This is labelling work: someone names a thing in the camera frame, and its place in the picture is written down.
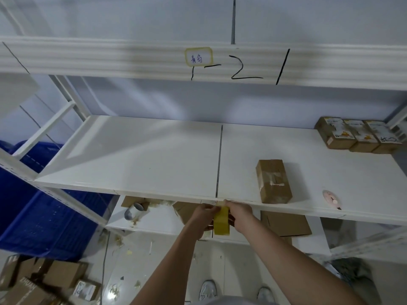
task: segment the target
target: white tiled floor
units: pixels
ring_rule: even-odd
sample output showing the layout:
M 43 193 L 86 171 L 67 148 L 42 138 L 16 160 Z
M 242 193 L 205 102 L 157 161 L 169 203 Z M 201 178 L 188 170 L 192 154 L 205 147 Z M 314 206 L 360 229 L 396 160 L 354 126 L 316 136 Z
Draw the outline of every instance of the white tiled floor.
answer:
M 90 263 L 89 279 L 97 282 L 101 282 L 106 245 L 103 237 L 98 243 L 99 233 L 96 233 L 90 242 L 85 252 L 87 257 L 83 259 Z M 106 258 L 103 304 L 129 305 L 168 252 L 175 238 L 134 232 L 125 237 L 124 244 L 119 246 L 112 234 Z M 201 285 L 206 279 L 216 282 L 219 295 L 256 299 L 258 289 L 268 286 L 279 304 L 289 304 L 260 259 L 246 245 L 197 242 L 188 278 L 186 301 L 197 301 Z M 71 297 L 70 301 L 74 305 L 97 304 L 97 301 L 80 302 L 74 297 Z

